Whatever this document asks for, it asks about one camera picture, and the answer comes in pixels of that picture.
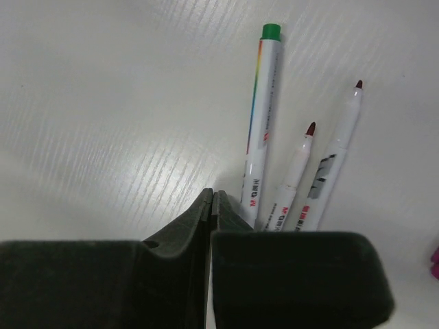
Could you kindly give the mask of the red marker pen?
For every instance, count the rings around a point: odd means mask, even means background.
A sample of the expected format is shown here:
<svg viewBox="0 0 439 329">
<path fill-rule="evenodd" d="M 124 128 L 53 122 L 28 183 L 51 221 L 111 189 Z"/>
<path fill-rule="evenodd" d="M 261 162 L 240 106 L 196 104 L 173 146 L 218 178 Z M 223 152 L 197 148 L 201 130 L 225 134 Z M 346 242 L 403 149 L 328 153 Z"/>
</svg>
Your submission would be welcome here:
<svg viewBox="0 0 439 329">
<path fill-rule="evenodd" d="M 309 161 L 315 130 L 316 123 L 312 122 L 296 148 L 281 185 L 276 190 L 272 209 L 262 227 L 264 232 L 280 232 L 283 229 L 295 199 L 298 185 Z"/>
</svg>

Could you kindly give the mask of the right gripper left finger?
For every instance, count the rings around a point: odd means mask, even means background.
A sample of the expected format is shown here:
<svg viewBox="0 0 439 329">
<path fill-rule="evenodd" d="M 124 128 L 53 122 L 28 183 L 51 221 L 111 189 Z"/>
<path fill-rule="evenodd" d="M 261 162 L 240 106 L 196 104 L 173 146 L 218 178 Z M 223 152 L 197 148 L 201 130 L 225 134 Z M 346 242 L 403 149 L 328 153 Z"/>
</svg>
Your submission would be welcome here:
<svg viewBox="0 0 439 329">
<path fill-rule="evenodd" d="M 1 244 L 2 328 L 203 328 L 213 192 L 143 241 Z"/>
</svg>

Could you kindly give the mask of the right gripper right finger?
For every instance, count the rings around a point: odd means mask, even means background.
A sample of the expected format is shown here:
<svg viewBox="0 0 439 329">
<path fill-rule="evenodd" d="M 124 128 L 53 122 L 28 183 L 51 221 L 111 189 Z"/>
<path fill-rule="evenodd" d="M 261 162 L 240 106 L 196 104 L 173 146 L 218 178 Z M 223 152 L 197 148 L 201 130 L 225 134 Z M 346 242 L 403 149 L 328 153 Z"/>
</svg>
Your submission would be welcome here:
<svg viewBox="0 0 439 329">
<path fill-rule="evenodd" d="M 211 236 L 218 328 L 375 328 L 395 307 L 381 259 L 354 232 L 256 232 L 224 191 Z"/>
</svg>

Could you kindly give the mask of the green marker pen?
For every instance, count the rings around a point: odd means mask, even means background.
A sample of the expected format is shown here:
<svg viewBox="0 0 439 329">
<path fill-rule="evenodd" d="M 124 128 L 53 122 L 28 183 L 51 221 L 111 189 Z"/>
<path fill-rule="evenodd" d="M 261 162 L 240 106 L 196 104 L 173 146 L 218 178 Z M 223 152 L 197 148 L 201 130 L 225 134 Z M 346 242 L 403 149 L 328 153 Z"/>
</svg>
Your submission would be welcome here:
<svg viewBox="0 0 439 329">
<path fill-rule="evenodd" d="M 240 217 L 251 228 L 257 221 L 261 203 L 280 53 L 281 26 L 267 23 L 263 26 L 259 39 L 239 211 Z"/>
</svg>

